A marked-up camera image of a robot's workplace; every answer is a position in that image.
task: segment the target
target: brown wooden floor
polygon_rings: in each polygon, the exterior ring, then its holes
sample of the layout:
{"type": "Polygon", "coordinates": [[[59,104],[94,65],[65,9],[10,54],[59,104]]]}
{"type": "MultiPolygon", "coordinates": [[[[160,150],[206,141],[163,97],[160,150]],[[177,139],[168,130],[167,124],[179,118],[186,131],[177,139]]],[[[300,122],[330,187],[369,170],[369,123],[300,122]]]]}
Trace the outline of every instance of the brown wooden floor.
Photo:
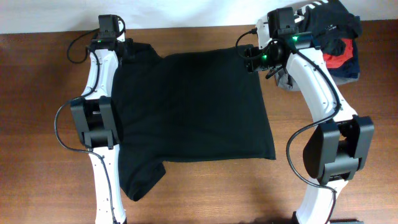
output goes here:
{"type": "MultiPolygon", "coordinates": [[[[364,22],[358,40],[361,79],[340,90],[376,132],[363,171],[341,193],[333,218],[398,223],[398,21],[364,22]]],[[[232,47],[252,26],[129,30],[161,56],[232,47]]],[[[73,65],[66,49],[81,32],[0,35],[0,223],[93,223],[96,202],[87,155],[62,149],[53,118],[86,85],[89,62],[73,65]]],[[[73,51],[83,56],[82,41],[73,51]]],[[[254,36],[242,43],[256,45],[254,36]]],[[[290,135],[310,123],[300,93],[278,89],[260,74],[277,150],[276,161],[242,159],[178,164],[139,202],[123,195],[129,223],[265,223],[289,218],[305,184],[285,158],[290,135]]],[[[80,147],[70,112],[60,118],[62,138],[80,147]]],[[[310,132],[292,147],[301,173],[310,132]]]]}

